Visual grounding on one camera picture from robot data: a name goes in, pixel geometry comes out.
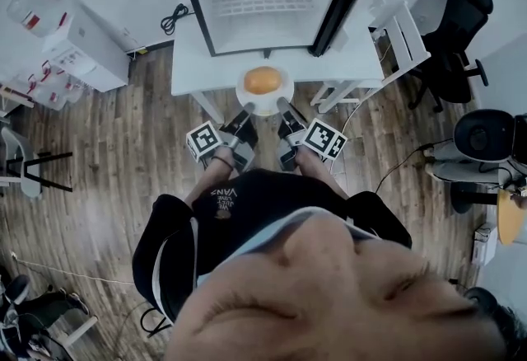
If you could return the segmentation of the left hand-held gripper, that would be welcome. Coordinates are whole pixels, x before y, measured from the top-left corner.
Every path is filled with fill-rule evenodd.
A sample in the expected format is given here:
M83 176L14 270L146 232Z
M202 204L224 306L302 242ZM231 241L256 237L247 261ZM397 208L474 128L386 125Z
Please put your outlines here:
M233 152L233 168L239 174L246 171L254 160L254 150L259 140L250 120L254 108L253 102L245 104L228 124L219 129L207 121L188 132L186 143L193 159L206 168L217 148L227 147Z

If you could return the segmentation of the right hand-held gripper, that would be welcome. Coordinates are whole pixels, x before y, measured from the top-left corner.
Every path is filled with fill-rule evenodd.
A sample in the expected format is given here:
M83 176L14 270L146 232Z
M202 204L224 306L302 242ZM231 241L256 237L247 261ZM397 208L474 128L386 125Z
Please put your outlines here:
M296 154L301 146L309 148L323 162L337 159L347 142L343 134L319 119L314 119L307 127L304 115L285 97L277 99L277 108L282 117L277 158L283 171L296 169Z

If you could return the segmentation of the white round plate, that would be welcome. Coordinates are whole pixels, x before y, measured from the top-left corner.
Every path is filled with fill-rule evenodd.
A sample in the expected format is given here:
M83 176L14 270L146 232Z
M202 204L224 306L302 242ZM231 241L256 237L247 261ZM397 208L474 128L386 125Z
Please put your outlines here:
M289 78L286 71L281 68L276 68L282 75L282 86L273 92L264 95L255 95L247 92L244 89L243 81L245 74L249 71L243 73L236 85L236 97L239 103L244 106L249 102L255 104L254 115L260 117L268 117L275 115L279 112L277 108L277 99L279 97L285 97L289 102L292 100L294 95L294 82Z

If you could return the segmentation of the orange bread bun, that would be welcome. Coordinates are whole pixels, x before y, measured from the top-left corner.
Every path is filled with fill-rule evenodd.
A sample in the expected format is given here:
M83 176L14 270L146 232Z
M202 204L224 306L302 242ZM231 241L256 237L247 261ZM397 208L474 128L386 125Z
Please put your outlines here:
M254 68L245 74L243 86L247 92L255 95L268 94L282 86L282 75L276 68Z

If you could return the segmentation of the person's right forearm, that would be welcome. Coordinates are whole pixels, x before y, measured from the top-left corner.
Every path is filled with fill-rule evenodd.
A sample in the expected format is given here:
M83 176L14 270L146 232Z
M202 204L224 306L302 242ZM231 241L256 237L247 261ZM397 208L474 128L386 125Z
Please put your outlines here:
M322 181L342 198L348 198L347 193L333 178L317 153L313 152L308 147L301 145L296 148L295 161L303 176L312 177Z

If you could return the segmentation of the person's left forearm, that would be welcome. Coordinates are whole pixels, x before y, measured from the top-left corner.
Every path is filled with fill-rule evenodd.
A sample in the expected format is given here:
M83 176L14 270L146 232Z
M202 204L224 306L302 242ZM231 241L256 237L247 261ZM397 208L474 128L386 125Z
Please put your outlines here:
M233 152L229 147L219 146L217 147L213 155L228 157L229 159L233 161L233 164L235 165L235 161L233 158ZM206 189L214 186L218 182L227 181L230 178L231 173L233 171L234 169L231 170L228 166L224 165L223 163L219 161L210 160L210 162L208 163L208 167L205 169L202 177L199 179L196 186L186 197L184 202L191 208L193 205L193 202Z

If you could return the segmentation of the white table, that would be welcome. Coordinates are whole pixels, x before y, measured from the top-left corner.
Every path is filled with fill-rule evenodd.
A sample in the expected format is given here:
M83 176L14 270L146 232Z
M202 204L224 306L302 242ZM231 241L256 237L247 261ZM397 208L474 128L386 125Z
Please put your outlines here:
M195 16L175 23L171 94L190 94L218 124L223 113L206 91L233 88L245 72L258 66L273 66L286 72L293 82L352 82L360 88L381 85L384 73L371 38L372 16L364 12L348 16L337 44L321 57L306 49L275 49L268 59L261 51L212 57Z

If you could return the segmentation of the person's black shirt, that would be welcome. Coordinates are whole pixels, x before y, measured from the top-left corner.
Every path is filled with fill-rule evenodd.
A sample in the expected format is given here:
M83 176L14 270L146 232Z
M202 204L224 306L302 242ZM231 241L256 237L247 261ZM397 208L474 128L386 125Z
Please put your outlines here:
M347 199L306 176L256 169L206 189L190 208L160 195L133 255L138 292L169 321L207 274L247 239L301 208L326 209L384 240L413 242L382 199L368 191Z

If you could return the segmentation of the light blue face mask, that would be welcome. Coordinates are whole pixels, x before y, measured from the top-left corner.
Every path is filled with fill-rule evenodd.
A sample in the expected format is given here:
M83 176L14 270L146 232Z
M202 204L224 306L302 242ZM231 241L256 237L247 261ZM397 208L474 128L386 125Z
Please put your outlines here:
M241 246L239 246L231 255L225 258L224 261L222 261L211 272L199 275L197 278L197 287L199 287L210 276L212 272L217 270L226 262L232 260L233 258L236 258L237 256L258 252L267 244L276 241L279 236L288 228L300 226L302 223L304 223L309 218L315 215L326 215L336 218L340 223L342 223L346 227L351 237L355 241L364 241L370 239L380 240L380 237L378 237L376 234L367 232L355 226L353 224L353 221L343 220L342 218L337 217L336 215L326 209L322 209L319 207L301 208L296 211L293 211L292 213L288 214L283 218L273 221L267 227L264 227L261 231L255 233L251 238L247 239Z

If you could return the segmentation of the white wooden chair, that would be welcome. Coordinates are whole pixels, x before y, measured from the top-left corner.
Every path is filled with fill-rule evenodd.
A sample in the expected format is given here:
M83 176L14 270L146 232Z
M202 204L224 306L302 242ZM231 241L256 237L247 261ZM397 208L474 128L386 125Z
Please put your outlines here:
M382 67L382 58L376 53L381 38L389 41L386 50L391 51L395 57L394 71L388 76L381 73L373 78L324 81L310 102L320 114L328 112L338 104L360 105L366 102L431 56L423 44L406 2L382 7L380 14L367 25L366 45L375 51L373 60L375 68Z

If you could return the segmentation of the white water dispenser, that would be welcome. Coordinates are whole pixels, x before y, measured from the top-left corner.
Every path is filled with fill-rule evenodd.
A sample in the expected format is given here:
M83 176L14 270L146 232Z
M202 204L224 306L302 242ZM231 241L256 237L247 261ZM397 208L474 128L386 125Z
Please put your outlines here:
M130 58L82 10L44 39L43 54L51 65L99 92L128 85Z

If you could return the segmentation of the grey cloth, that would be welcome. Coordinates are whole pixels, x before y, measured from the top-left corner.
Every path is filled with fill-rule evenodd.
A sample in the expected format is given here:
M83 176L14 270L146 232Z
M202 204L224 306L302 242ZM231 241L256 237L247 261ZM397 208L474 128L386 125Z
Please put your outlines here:
M427 159L425 172L438 181L498 184L497 169L481 167L480 162L467 158L452 141L434 144L423 150Z

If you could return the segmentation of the black office chair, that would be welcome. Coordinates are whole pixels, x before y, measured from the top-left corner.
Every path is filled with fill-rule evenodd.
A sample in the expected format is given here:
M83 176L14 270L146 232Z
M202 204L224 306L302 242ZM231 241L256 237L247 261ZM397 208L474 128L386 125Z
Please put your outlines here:
M443 111L442 101L467 104L472 100L469 78L479 76L488 85L487 75L479 60L469 68L466 49L475 35L486 25L493 12L493 0L446 0L439 26L422 37L430 57L409 74L421 80L416 99L408 104L414 110L429 91L436 102L433 111Z

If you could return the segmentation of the white chair black cushion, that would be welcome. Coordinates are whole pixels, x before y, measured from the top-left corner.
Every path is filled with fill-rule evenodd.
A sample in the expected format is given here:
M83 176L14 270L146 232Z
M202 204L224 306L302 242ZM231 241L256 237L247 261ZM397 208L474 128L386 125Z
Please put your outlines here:
M474 110L455 125L452 141L467 158L480 162L481 167L493 165L498 172L498 184L446 182L450 185L450 200L454 210L465 213L474 204L495 205L497 200L479 186L508 190L520 209L527 209L527 165L512 156L515 116L503 110Z

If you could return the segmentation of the pile of empty water bottles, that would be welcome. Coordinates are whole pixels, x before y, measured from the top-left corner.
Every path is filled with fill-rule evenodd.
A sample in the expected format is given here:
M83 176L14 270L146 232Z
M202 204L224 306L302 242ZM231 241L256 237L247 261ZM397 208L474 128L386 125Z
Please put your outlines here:
M74 104L86 89L84 82L45 60L35 73L0 74L0 85L8 91L51 110Z

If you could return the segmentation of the wooden bar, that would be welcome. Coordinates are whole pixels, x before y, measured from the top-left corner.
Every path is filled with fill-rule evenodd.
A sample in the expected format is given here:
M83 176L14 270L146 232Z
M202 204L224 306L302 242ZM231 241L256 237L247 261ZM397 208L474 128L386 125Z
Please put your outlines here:
M17 103L18 105L23 105L31 109L35 106L35 103L29 96L15 91L12 88L7 87L6 85L0 84L0 96L9 101Z

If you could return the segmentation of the grey chair black legs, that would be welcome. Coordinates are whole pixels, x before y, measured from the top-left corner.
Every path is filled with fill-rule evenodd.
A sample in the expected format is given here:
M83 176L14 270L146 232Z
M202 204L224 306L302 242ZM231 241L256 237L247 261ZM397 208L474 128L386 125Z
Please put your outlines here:
M55 188L72 192L71 186L61 185L45 179L40 173L40 166L46 162L55 162L73 156L73 152L52 155L50 152L36 153L29 139L14 132L8 127L0 130L0 136L6 146L3 170L7 175L0 182L19 183L24 195L37 198L42 188Z

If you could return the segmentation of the black bag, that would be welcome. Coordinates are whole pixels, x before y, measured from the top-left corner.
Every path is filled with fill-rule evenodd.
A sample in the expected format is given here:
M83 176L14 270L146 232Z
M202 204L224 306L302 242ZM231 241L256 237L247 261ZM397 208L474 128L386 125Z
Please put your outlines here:
M527 113L517 115L514 121L511 156L516 162L527 165Z

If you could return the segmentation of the white box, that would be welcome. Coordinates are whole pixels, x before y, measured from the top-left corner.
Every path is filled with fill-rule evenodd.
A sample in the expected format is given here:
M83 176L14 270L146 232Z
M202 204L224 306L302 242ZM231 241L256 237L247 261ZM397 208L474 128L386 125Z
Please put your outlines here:
M484 223L473 234L472 264L487 265L495 256L498 241L497 225Z

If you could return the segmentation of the round wooden table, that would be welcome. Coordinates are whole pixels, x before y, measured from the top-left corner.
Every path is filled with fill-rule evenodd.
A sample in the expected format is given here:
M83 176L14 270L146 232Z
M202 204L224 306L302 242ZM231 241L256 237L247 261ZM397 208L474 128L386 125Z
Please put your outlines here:
M527 210L520 209L511 196L512 193L508 190L498 190L497 231L504 246L512 244L520 235L527 214Z

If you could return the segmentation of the black shoe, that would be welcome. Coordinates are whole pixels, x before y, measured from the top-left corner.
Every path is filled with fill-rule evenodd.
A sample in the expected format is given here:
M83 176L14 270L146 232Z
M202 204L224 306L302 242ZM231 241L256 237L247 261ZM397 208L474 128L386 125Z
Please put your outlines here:
M472 287L469 288L464 296L474 302L482 311L487 314L493 314L498 306L496 298L485 288Z

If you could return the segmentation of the black desk wooden legs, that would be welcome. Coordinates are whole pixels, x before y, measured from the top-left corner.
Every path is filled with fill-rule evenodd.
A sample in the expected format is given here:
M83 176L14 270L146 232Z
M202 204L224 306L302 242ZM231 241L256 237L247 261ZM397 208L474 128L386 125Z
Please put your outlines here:
M14 313L0 321L0 358L9 361L77 361L71 347L83 337L98 318L91 316L69 334L49 333L44 323L31 313Z

